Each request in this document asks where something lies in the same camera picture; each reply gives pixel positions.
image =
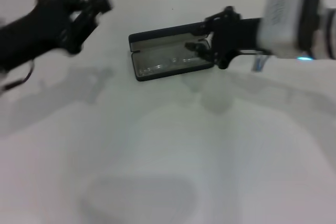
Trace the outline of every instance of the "open case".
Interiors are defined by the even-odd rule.
[[[208,69],[213,63],[185,48],[187,42],[203,43],[210,49],[202,23],[147,31],[129,36],[135,77],[138,81]]]

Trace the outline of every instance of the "white surface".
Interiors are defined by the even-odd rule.
[[[226,5],[258,17],[265,0],[114,1],[81,55],[49,53],[0,100],[0,223],[335,223],[336,62],[252,74],[239,57],[140,83],[130,34]]]

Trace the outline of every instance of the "white table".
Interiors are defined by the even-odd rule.
[[[0,17],[33,2],[0,0]],[[336,62],[254,74],[239,57],[140,83],[130,34],[265,0],[114,2],[79,56],[48,53],[0,99],[1,224],[336,222]]]

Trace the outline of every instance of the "blue led light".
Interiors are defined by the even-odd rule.
[[[313,59],[309,57],[299,57],[298,60],[313,60]]]

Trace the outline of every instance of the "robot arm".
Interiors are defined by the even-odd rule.
[[[221,69],[246,50],[256,55],[255,71],[262,71],[270,55],[336,59],[335,13],[324,8],[322,0],[267,0],[263,18],[255,19],[242,19],[229,6],[200,26],[202,33],[213,34],[210,50],[201,44],[186,44],[186,48]]]
[[[98,26],[96,16],[111,9],[109,0],[37,0],[27,16],[0,29],[0,72],[6,74],[55,48],[70,55],[80,53],[83,42]],[[80,14],[72,20],[75,12]],[[2,90],[26,80],[9,83]]]

